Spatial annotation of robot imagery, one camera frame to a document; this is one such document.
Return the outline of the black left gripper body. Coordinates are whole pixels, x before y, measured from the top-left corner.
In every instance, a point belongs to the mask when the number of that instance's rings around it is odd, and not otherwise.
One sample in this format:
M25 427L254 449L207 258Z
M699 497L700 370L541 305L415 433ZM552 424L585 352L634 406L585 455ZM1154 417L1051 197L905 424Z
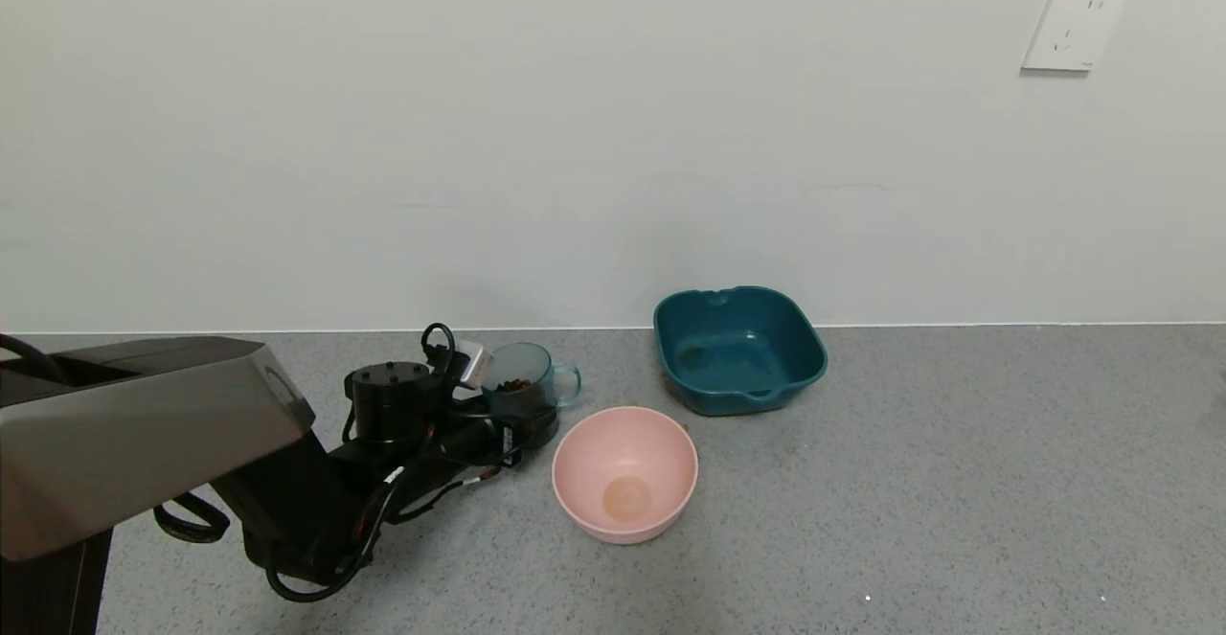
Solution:
M515 427L501 420L461 420L441 438L441 457L452 465L519 466L524 447Z

